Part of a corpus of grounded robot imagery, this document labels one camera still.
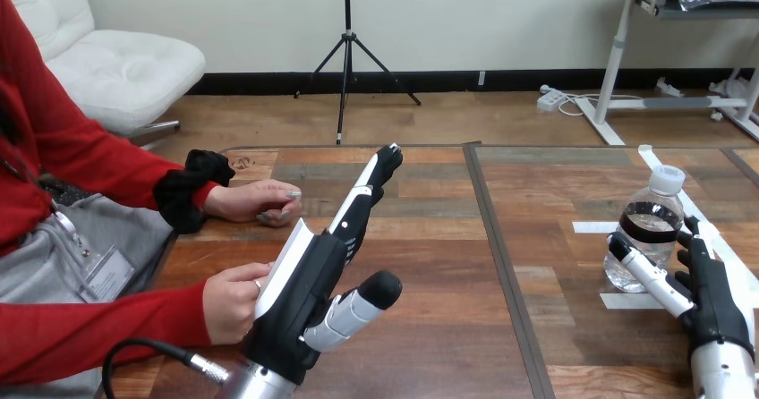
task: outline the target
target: desk frame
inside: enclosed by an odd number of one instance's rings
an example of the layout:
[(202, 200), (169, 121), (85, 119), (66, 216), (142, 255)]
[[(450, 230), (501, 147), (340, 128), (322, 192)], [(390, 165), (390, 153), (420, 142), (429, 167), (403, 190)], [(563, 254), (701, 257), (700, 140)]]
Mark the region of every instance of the desk frame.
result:
[[(601, 135), (604, 141), (611, 146), (623, 146), (625, 142), (617, 135), (606, 121), (609, 110), (614, 109), (648, 109), (648, 108), (713, 108), (721, 111), (735, 125), (748, 133), (755, 140), (759, 140), (759, 125), (751, 121), (751, 113), (754, 111), (756, 100), (759, 98), (759, 64), (755, 68), (754, 77), (749, 83), (746, 91), (746, 98), (645, 98), (637, 100), (612, 100), (611, 94), (614, 90), (614, 83), (617, 80), (619, 64), (622, 62), (622, 55), (625, 52), (627, 43), (627, 33), (630, 25), (630, 15), (633, 11), (633, 5), (639, 4), (641, 8), (651, 14), (657, 13), (656, 2), (651, 0), (625, 0), (622, 9), (622, 17), (619, 21), (617, 35), (611, 44), (611, 54), (609, 64), (606, 67), (606, 74), (603, 77), (601, 86), (601, 95), (597, 106), (593, 106), (588, 99), (579, 98), (576, 103), (582, 110), (583, 115), (593, 128)], [(715, 17), (714, 14), (707, 13), (704, 18)]]

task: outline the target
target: plastic bottle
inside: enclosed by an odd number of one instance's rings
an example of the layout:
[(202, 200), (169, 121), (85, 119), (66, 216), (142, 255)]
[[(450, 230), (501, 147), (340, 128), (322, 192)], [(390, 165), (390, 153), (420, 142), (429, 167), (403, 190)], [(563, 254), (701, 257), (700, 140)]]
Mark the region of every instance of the plastic bottle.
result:
[[(677, 195), (685, 179), (685, 173), (674, 166), (656, 166), (648, 187), (630, 198), (617, 226), (618, 232), (625, 234), (660, 268), (666, 269), (669, 264), (678, 231), (683, 225), (683, 204)], [(644, 287), (608, 252), (603, 260), (603, 270), (618, 289), (628, 293), (645, 292)]]

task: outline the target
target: red sleeve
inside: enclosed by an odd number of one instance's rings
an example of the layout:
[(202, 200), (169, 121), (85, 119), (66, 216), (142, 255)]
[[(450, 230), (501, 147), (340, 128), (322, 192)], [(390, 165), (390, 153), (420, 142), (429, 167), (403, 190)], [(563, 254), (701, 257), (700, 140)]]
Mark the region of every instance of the red sleeve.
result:
[[(26, 107), (42, 166), (84, 190), (130, 207), (156, 208), (153, 186), (182, 166), (133, 146), (84, 116), (48, 70), (11, 0), (0, 0), (2, 56)], [(213, 184), (199, 191), (205, 201)]]
[[(129, 337), (208, 346), (204, 285), (139, 293), (112, 303), (0, 303), (0, 385), (44, 383), (99, 367), (111, 347)], [(125, 348), (117, 361), (151, 354), (144, 347)]]

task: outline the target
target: gray pants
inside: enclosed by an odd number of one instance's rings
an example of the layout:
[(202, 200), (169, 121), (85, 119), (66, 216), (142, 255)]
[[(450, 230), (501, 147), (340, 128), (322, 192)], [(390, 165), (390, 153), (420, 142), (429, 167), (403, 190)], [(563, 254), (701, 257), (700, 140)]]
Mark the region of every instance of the gray pants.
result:
[[(124, 207), (100, 195), (59, 209), (93, 251), (105, 253), (115, 246), (123, 253), (135, 267), (127, 287), (130, 291), (146, 283), (171, 233), (171, 226), (158, 212)], [(76, 292), (81, 273), (75, 267), (82, 262), (81, 251), (72, 245), (70, 236), (53, 218), (48, 218), (27, 234), (18, 250), (0, 257), (0, 302), (86, 305)], [(91, 399), (99, 385), (100, 369), (91, 369), (43, 385), (0, 386), (0, 397)]]

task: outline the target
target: white chair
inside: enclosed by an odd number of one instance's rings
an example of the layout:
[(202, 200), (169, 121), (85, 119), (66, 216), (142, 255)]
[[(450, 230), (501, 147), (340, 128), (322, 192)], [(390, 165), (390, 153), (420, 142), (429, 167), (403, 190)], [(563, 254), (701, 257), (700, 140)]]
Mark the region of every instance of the white chair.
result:
[(139, 32), (95, 30), (87, 0), (13, 0), (47, 67), (89, 118), (137, 136), (179, 129), (156, 123), (203, 75), (197, 47)]

